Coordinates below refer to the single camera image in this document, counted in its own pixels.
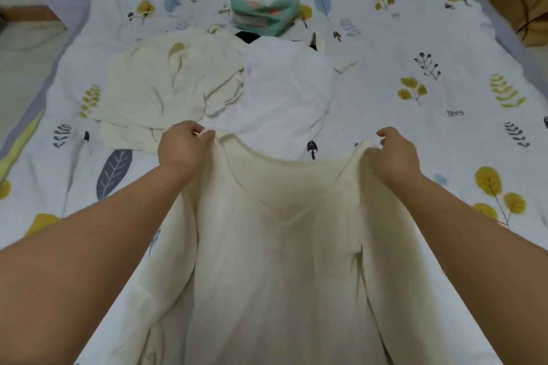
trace person's right arm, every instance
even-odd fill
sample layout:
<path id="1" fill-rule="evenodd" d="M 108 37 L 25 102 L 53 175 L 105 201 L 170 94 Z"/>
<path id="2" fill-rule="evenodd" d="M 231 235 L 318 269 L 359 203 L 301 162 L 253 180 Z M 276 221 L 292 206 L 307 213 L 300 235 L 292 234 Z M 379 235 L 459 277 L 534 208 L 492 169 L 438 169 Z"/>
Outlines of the person's right arm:
<path id="1" fill-rule="evenodd" d="M 393 127 L 367 149 L 375 175 L 415 220 L 449 281 L 505 365 L 548 363 L 548 252 L 505 229 L 420 172 Z"/>

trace person's left hand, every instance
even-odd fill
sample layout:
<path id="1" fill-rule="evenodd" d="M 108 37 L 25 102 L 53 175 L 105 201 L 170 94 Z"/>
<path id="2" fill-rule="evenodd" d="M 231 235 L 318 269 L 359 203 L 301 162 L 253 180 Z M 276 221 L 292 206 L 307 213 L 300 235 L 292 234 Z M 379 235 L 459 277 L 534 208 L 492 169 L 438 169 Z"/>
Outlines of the person's left hand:
<path id="1" fill-rule="evenodd" d="M 214 131 L 202 133 L 203 129 L 195 121 L 187 120 L 165 131 L 158 146 L 160 166 L 172 166 L 194 173 L 204 161 L 209 145 L 215 138 Z"/>

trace wooden baseboard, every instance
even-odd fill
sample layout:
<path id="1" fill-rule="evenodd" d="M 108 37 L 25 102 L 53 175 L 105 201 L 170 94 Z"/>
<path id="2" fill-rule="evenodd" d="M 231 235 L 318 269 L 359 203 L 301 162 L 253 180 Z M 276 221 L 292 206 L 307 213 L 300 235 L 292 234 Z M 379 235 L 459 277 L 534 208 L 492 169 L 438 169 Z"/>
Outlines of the wooden baseboard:
<path id="1" fill-rule="evenodd" d="M 0 6 L 0 16 L 7 22 L 58 21 L 48 6 Z"/>

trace tile floor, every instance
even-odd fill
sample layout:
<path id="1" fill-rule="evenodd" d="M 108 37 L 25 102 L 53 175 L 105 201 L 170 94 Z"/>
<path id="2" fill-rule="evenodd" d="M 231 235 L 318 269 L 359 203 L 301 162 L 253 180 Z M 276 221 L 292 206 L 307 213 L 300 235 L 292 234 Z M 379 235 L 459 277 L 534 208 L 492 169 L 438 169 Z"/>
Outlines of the tile floor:
<path id="1" fill-rule="evenodd" d="M 0 146 L 40 90 L 69 36 L 61 22 L 15 23 L 0 34 Z"/>

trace bed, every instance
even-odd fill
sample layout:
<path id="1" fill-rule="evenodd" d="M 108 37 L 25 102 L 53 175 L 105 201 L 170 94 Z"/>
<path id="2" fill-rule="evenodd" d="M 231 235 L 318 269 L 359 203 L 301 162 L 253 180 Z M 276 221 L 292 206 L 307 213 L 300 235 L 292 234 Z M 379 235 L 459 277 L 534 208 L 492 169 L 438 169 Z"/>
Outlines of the bed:
<path id="1" fill-rule="evenodd" d="M 143 3 L 148 11 L 154 6 L 154 14 L 141 15 Z M 415 142 L 427 176 L 497 218 L 502 228 L 548 248 L 548 91 L 507 24 L 486 3 L 300 3 L 310 13 L 282 37 L 305 40 L 312 30 L 321 31 L 356 61 L 336 76 L 314 139 L 315 158 L 343 154 L 361 140 L 376 141 L 376 130 L 395 126 Z M 92 0 L 83 27 L 0 151 L 0 179 L 8 174 L 0 192 L 0 245 L 96 202 L 157 164 L 155 155 L 107 148 L 98 124 L 88 119 L 107 89 L 107 64 L 140 40 L 190 25 L 223 24 L 235 32 L 226 4 Z M 155 239 L 162 239 L 161 232 Z M 144 259 L 154 246 L 155 240 Z M 500 363 L 424 242 L 423 247 L 454 362 Z M 80 355 L 80 365 L 103 363 L 120 332 L 124 297 L 123 292 Z"/>

